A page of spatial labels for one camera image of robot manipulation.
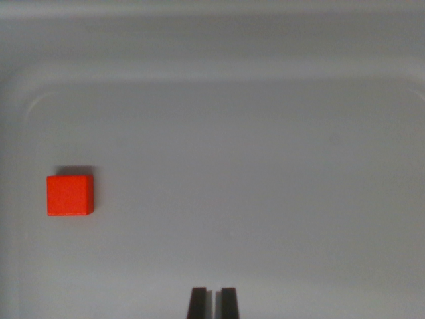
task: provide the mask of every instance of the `red cube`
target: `red cube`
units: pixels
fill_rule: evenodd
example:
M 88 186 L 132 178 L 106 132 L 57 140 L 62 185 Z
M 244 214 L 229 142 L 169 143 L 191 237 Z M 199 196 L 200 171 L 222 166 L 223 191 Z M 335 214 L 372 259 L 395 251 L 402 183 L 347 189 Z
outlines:
M 47 215 L 88 215 L 94 210 L 93 176 L 48 176 Z

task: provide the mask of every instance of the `white surface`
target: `white surface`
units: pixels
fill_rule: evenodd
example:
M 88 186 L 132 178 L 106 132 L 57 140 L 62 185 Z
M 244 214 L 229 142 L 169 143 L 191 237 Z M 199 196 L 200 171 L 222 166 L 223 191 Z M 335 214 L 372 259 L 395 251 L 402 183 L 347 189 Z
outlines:
M 0 19 L 2 318 L 184 318 L 193 286 L 235 286 L 242 319 L 425 317 L 418 14 L 280 14 L 259 25 L 307 27 Z M 47 217 L 75 165 L 95 212 Z

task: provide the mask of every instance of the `white tray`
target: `white tray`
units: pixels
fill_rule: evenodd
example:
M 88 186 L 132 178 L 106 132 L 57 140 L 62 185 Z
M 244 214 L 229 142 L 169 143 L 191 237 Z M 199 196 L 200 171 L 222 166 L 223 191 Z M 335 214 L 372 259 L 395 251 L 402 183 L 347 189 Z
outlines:
M 425 318 L 423 8 L 31 8 L 0 5 L 2 318 L 184 318 L 194 286 Z M 56 173 L 93 214 L 47 216 Z

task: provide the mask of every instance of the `white plastic bin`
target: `white plastic bin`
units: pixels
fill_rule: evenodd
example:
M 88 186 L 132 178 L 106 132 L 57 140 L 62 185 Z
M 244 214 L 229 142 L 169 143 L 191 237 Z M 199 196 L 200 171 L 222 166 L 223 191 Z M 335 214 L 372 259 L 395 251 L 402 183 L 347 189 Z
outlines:
M 0 317 L 425 318 L 424 17 L 0 3 Z M 47 216 L 60 171 L 93 214 Z

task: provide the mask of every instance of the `red block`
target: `red block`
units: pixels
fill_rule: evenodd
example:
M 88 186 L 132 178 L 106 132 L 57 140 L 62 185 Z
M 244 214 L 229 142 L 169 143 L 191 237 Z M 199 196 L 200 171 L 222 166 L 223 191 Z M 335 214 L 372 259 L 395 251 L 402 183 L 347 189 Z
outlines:
M 93 210 L 93 176 L 47 177 L 47 215 L 88 215 Z

